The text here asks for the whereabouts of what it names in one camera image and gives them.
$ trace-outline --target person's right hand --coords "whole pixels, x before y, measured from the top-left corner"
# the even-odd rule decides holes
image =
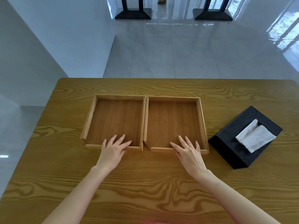
[[[175,150],[178,151],[176,155],[180,159],[182,165],[189,173],[189,175],[193,177],[195,180],[199,181],[199,178],[202,175],[210,173],[202,159],[202,155],[200,153],[200,146],[198,142],[196,142],[195,149],[187,137],[185,137],[186,141],[184,141],[181,136],[179,136],[178,139],[183,148],[176,145],[173,142],[170,142],[170,144],[172,147],[174,147]]]

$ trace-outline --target hand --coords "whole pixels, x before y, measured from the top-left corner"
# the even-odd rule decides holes
[[[199,181],[201,175],[210,172],[206,168],[202,159],[202,155],[200,153],[200,146],[198,142],[196,142],[195,149],[187,137],[185,137],[186,141],[184,141],[181,136],[179,136],[178,139],[183,148],[172,142],[170,142],[170,144],[172,147],[174,147],[175,150],[178,151],[176,155],[180,159],[182,165],[184,166],[188,174],[195,180]]]
[[[107,146],[106,139],[104,140],[102,144],[102,152],[94,168],[103,171],[106,175],[108,175],[114,168],[116,168],[116,166],[121,161],[122,156],[126,152],[126,150],[124,149],[132,143],[132,141],[129,141],[121,144],[125,136],[125,134],[122,135],[120,139],[113,143],[116,138],[116,135],[114,135],[113,138],[108,141]]]

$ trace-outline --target wooden tray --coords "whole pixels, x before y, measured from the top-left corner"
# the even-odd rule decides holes
[[[146,96],[95,94],[83,127],[81,139],[86,147],[102,147],[114,135],[126,134],[133,140],[128,151],[143,150],[143,131]]]
[[[201,154],[209,153],[200,98],[148,96],[143,141],[152,152],[175,153],[170,142],[181,145],[178,135],[187,136]]]

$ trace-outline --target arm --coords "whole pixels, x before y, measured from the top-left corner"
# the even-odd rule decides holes
[[[186,171],[215,197],[237,224],[279,224],[277,220],[213,175],[203,162],[197,142],[195,149],[187,137],[186,141],[181,136],[178,139],[183,148],[172,142],[170,144],[178,151],[176,155]]]
[[[95,191],[105,177],[116,168],[125,153],[124,149],[132,142],[121,144],[125,138],[123,135],[113,144],[115,138],[116,135],[109,140],[107,146],[106,139],[104,140],[97,164],[42,224],[77,224],[81,221]]]

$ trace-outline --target forearm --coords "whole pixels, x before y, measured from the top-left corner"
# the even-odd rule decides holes
[[[80,222],[95,191],[106,177],[103,171],[92,168],[76,188],[59,204],[42,224],[77,224]]]
[[[254,203],[218,179],[212,172],[197,181],[204,186],[237,224],[279,224]]]

